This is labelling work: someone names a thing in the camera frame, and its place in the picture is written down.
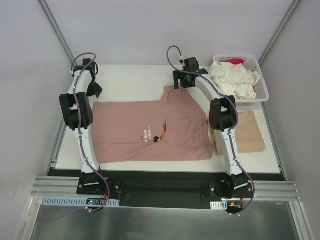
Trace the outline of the pink printed t shirt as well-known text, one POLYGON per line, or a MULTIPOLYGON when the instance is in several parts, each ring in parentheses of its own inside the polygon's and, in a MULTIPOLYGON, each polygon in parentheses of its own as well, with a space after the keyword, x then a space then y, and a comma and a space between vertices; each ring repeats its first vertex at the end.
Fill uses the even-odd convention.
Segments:
POLYGON ((91 131, 101 164, 201 161, 214 153, 206 113, 172 85, 156 101, 95 102, 91 131))

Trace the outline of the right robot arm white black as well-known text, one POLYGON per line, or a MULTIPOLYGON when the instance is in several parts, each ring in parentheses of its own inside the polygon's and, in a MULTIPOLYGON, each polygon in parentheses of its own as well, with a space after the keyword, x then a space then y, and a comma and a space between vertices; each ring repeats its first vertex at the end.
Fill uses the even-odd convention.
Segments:
POLYGON ((225 164, 225 179, 214 188, 214 191, 222 198, 237 197, 243 188, 248 186, 248 179, 240 163, 236 143, 235 128, 239 122, 239 114, 235 98, 223 93, 205 69, 198 69, 195 72, 176 69, 172 74, 175 89, 198 88, 210 101, 209 125, 220 139, 225 164))

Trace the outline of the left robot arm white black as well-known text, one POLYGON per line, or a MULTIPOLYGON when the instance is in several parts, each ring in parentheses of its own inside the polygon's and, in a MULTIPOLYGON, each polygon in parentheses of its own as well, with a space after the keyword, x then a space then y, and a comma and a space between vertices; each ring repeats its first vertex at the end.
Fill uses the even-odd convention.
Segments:
POLYGON ((105 191, 106 183, 100 177, 101 167, 94 150, 94 115, 89 98, 99 98, 103 89, 96 82, 96 76, 91 70, 76 69, 72 71, 72 76, 74 80, 71 87, 67 93, 59 96, 59 103, 64 123, 73 132, 80 152, 79 184, 99 195, 105 191))

